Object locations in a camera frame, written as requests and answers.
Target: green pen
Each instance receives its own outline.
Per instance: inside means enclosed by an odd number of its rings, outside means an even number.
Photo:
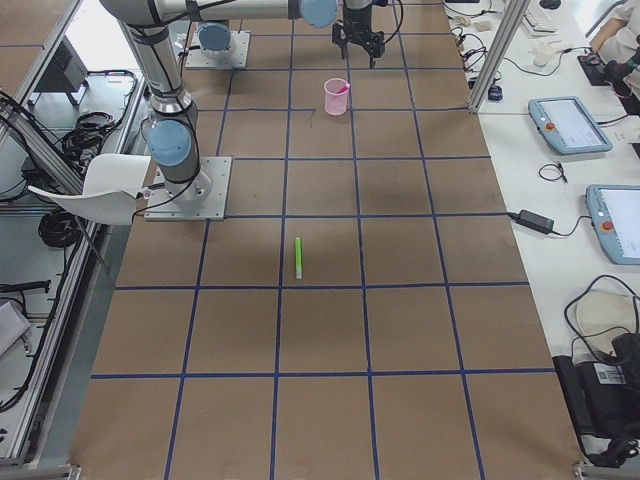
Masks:
[[[296,250],[296,280],[302,280],[302,239],[296,237],[294,245]]]

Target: blue cap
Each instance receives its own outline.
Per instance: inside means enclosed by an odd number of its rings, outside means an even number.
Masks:
[[[229,48],[231,31],[224,23],[202,23],[198,27],[198,40],[200,40],[202,48],[219,52]]]
[[[175,167],[185,161],[191,150],[191,134],[175,120],[163,120],[149,133],[147,145],[153,158],[163,167]]]
[[[302,0],[300,13],[312,27],[328,27],[338,14],[338,0]]]

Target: white table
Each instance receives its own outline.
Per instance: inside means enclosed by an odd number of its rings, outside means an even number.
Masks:
[[[460,12],[477,13],[482,9],[489,8],[488,0],[481,0],[479,4],[452,4],[455,10]],[[493,1],[492,8],[501,10],[501,1]],[[588,42],[584,34],[578,27],[571,12],[566,6],[561,6],[557,10],[546,10],[549,17],[558,26],[556,35],[532,38],[524,26],[520,26],[516,32],[506,57],[514,60],[520,67],[537,73],[546,74],[551,72],[559,62],[560,54],[556,54],[545,67],[537,67],[533,64],[533,48],[538,42],[555,42],[558,47],[573,48],[587,47]],[[502,19],[501,13],[485,14],[472,22],[488,20],[493,28],[490,31],[476,32],[473,26],[464,28],[465,33],[473,33],[480,37],[487,48],[491,47],[491,42],[496,34],[499,22]],[[465,48],[478,48],[480,42],[474,38],[468,38]],[[560,66],[555,73],[549,77],[540,77],[519,71],[513,64],[503,60],[500,64],[499,72],[502,79],[498,85],[502,87],[504,100],[499,103],[486,101],[480,108],[481,113],[527,113],[527,103],[532,98],[547,98],[560,96],[577,96],[580,98],[589,111],[593,114],[606,114],[611,118],[624,114],[624,109],[615,98],[608,87],[593,87],[584,75],[576,57],[582,53],[576,50],[563,55]],[[478,62],[473,69],[479,70],[482,61]]]
[[[496,10],[503,8],[500,1],[492,3]],[[488,8],[489,1],[452,6],[461,12],[474,13]],[[559,32],[555,36],[542,37],[543,41],[560,40],[559,43],[566,47],[588,45],[568,8],[561,6],[547,12]],[[501,18],[502,14],[497,13],[472,20],[490,20],[493,29],[488,32],[477,33],[473,27],[464,30],[477,34],[490,47]],[[537,41],[540,39],[531,38],[521,26],[506,56],[527,70],[549,72],[558,64],[558,57],[544,68],[534,66],[533,46]],[[475,39],[465,43],[466,48],[479,46]],[[579,97],[599,121],[624,114],[610,88],[589,84],[576,60],[579,53],[565,54],[560,67],[550,77],[520,72],[503,61],[499,69],[502,79],[498,84],[503,88],[504,100],[499,103],[485,101],[479,113],[507,209],[513,212],[526,209],[552,218],[556,222],[555,230],[559,232],[569,232],[577,218],[588,213],[584,197],[588,185],[640,184],[640,159],[628,143],[616,140],[612,151],[601,154],[562,156],[547,146],[528,115],[530,99],[558,96]],[[638,138],[640,120],[627,118],[606,128],[605,132],[614,140],[618,136],[616,133],[623,130],[627,137],[632,132]],[[552,183],[538,177],[542,165],[558,161],[562,162],[568,183]],[[613,274],[640,291],[640,266],[612,264],[601,250],[588,220],[583,220],[576,232],[566,239],[544,236],[515,223],[513,230],[552,355],[569,354],[573,335],[564,321],[563,310],[595,277]],[[602,282],[599,287],[620,292],[612,283]]]
[[[615,143],[610,152],[572,159],[553,153],[528,115],[505,118],[489,114],[481,115],[480,120],[507,209],[526,209],[552,218],[556,231],[569,232],[580,215],[588,214],[584,198],[587,186],[640,183],[640,159],[629,144]],[[634,123],[640,130],[637,118],[624,122]],[[537,175],[543,164],[556,160],[562,161],[566,184],[547,182]],[[640,291],[640,266],[609,262],[588,220],[583,220],[568,238],[544,236],[513,225],[552,355],[569,353],[572,335],[564,322],[563,309],[596,276],[616,275]]]

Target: keyboard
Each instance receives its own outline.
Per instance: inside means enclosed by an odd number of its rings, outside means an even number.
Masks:
[[[522,17],[522,24],[532,37],[553,35],[558,31],[558,27],[553,23],[553,20],[551,20],[547,12],[538,5],[537,0],[532,0],[529,4],[527,11]]]

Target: pink cup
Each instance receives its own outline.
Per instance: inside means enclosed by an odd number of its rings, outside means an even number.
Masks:
[[[347,111],[350,85],[342,78],[324,82],[324,109],[329,115],[342,115]]]

